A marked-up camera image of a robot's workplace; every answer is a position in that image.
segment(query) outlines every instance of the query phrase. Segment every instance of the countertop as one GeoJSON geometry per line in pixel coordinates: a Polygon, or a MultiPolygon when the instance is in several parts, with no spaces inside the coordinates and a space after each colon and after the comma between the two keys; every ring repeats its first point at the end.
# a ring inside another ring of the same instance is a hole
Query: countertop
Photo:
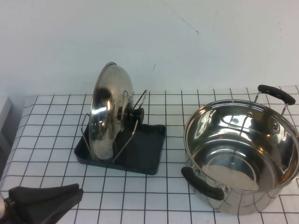
{"type": "MultiPolygon", "coordinates": [[[[281,87],[297,104],[285,117],[299,127],[299,91],[281,87]]],[[[89,112],[91,95],[27,97],[22,119],[10,153],[0,190],[8,197],[15,186],[46,188],[78,183],[82,201],[60,224],[283,224],[298,223],[298,179],[263,210],[249,216],[232,216],[203,204],[181,175],[185,164],[183,129],[188,117],[200,106],[221,99],[253,100],[256,89],[198,91],[150,91],[144,103],[144,123],[167,125],[159,171],[142,175],[78,163],[74,148],[81,138],[79,124],[89,112]]],[[[261,95],[258,103],[281,112],[284,104],[261,95]]]]}

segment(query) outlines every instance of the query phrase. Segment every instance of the pot rim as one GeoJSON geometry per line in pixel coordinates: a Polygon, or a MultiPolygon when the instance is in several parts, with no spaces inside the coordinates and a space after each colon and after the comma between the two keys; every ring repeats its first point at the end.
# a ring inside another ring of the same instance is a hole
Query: pot rim
{"type": "Polygon", "coordinates": [[[222,105],[222,103],[232,103],[232,104],[236,104],[235,106],[240,106],[238,105],[239,104],[247,104],[247,105],[250,105],[250,106],[253,106],[253,108],[257,109],[265,109],[265,110],[268,110],[271,112],[272,115],[274,115],[275,118],[278,118],[278,119],[281,119],[286,125],[288,125],[288,127],[290,128],[291,131],[293,131],[293,133],[295,134],[295,138],[298,142],[298,145],[299,145],[299,133],[297,131],[296,128],[294,128],[294,126],[281,114],[279,114],[277,111],[267,107],[267,106],[264,106],[262,104],[258,104],[258,103],[254,103],[254,102],[251,102],[251,101],[248,101],[248,100],[240,100],[240,99],[224,99],[224,100],[218,100],[218,101],[214,101],[214,102],[211,102],[209,104],[206,104],[204,106],[202,106],[201,108],[197,109],[188,119],[185,127],[184,127],[184,145],[185,145],[185,150],[187,151],[188,155],[189,155],[189,158],[191,159],[191,161],[193,162],[193,164],[196,166],[196,168],[198,170],[200,170],[200,172],[204,173],[206,176],[208,176],[210,179],[212,179],[213,181],[227,187],[227,188],[230,188],[230,189],[233,189],[233,190],[238,190],[238,191],[242,191],[242,192],[248,192],[248,193],[265,193],[265,192],[270,192],[270,191],[275,191],[275,190],[279,190],[279,189],[282,189],[284,188],[285,186],[289,185],[290,183],[292,183],[298,176],[299,174],[299,157],[298,157],[298,163],[297,163],[297,166],[296,166],[296,169],[294,171],[294,173],[296,173],[296,175],[291,179],[287,179],[285,182],[283,182],[281,185],[279,186],[276,186],[274,188],[271,188],[271,189],[268,189],[268,190],[244,190],[244,189],[238,189],[238,188],[233,188],[233,187],[230,187],[224,183],[221,183],[220,181],[212,178],[210,175],[208,175],[205,171],[203,171],[199,165],[195,162],[195,160],[193,159],[191,153],[190,153],[190,150],[189,150],[189,147],[187,145],[187,142],[186,142],[186,132],[187,132],[187,129],[188,129],[188,126],[190,125],[190,122],[191,120],[193,119],[193,117],[198,114],[199,112],[205,110],[207,107],[211,107],[213,105],[222,105]]]}

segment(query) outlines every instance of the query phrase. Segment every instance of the black handle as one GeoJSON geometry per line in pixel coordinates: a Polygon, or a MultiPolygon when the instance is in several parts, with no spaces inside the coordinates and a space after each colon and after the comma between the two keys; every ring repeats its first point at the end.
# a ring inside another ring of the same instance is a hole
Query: black handle
{"type": "Polygon", "coordinates": [[[224,193],[221,188],[215,188],[208,185],[204,180],[195,175],[191,167],[183,167],[181,172],[187,182],[203,195],[218,201],[224,199],[224,193]]]}
{"type": "Polygon", "coordinates": [[[261,93],[269,94],[277,99],[284,101],[285,104],[294,105],[296,100],[285,91],[282,91],[278,88],[268,86],[268,85],[259,85],[257,88],[261,93]]]}

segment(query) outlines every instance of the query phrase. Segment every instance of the stainless steel pot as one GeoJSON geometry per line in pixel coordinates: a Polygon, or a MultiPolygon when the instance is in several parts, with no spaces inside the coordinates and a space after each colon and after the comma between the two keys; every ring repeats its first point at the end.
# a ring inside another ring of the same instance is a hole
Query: stainless steel pot
{"type": "Polygon", "coordinates": [[[188,120],[182,174],[214,209],[235,215],[262,211],[299,173],[299,135],[282,115],[295,99],[260,85],[254,102],[221,100],[188,120]],[[282,114],[257,104],[260,93],[281,99],[282,114]]]}

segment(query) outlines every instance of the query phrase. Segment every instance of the white wall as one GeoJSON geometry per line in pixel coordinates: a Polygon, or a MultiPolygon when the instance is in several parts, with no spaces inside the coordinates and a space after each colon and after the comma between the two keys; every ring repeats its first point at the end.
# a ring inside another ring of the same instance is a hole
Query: white wall
{"type": "Polygon", "coordinates": [[[0,0],[0,95],[298,84],[298,0],[0,0]]]}

